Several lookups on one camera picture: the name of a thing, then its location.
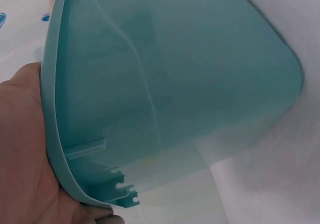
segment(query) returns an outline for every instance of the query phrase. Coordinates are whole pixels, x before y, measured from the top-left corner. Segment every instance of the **white background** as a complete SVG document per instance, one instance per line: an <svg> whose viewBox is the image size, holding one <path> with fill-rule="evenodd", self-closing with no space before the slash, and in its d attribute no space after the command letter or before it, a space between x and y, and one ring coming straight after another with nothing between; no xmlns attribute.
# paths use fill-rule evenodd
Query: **white background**
<svg viewBox="0 0 320 224"><path fill-rule="evenodd" d="M318 224L320 0L252 1L298 55L304 88L298 103L257 145L216 163L211 171L230 224ZM41 21L48 0L0 0L0 12L7 14L0 29L3 81L36 61L34 50L44 45L48 27Z"/></svg>

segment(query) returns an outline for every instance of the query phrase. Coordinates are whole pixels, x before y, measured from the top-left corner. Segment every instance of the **translucent plastic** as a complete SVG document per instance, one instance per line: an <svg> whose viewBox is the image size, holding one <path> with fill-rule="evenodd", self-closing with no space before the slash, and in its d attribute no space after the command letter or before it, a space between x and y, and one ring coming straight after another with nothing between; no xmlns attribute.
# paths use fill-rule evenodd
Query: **translucent plastic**
<svg viewBox="0 0 320 224"><path fill-rule="evenodd" d="M124 207L201 171L214 190L208 166L247 149L302 87L295 55L246 0L55 0L41 80L59 181Z"/></svg>

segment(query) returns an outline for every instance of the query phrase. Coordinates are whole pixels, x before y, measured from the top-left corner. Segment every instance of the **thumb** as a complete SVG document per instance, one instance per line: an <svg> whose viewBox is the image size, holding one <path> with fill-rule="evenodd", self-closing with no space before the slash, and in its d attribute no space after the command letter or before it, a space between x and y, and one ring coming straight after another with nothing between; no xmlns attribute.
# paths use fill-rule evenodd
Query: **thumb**
<svg viewBox="0 0 320 224"><path fill-rule="evenodd" d="M40 62L24 65L10 80L2 82L1 85L18 88L40 103L40 69Z"/></svg>

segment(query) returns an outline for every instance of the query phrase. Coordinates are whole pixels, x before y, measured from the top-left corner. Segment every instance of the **plastic lid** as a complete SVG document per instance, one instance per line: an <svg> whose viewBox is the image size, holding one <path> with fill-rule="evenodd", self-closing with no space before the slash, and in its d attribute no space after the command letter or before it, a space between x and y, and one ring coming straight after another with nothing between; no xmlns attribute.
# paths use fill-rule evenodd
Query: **plastic lid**
<svg viewBox="0 0 320 224"><path fill-rule="evenodd" d="M47 154L76 200L132 207L247 149L301 87L295 55L247 0L55 0Z"/></svg>

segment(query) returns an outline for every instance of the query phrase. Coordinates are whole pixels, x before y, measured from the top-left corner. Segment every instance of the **finger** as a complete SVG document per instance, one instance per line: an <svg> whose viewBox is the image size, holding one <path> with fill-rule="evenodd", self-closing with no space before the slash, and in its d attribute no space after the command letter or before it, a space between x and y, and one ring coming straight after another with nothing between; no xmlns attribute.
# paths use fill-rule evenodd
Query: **finger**
<svg viewBox="0 0 320 224"><path fill-rule="evenodd" d="M22 92L40 102L40 69L40 62L24 65L10 80L4 81L2 85L19 88Z"/></svg>
<svg viewBox="0 0 320 224"><path fill-rule="evenodd" d="M92 217L95 220L101 218L107 218L114 214L114 210L112 208L102 208L102 207L95 207L91 205L83 205L83 208L89 217Z"/></svg>
<svg viewBox="0 0 320 224"><path fill-rule="evenodd" d="M125 224L125 221L120 216L113 215L97 220L96 224Z"/></svg>

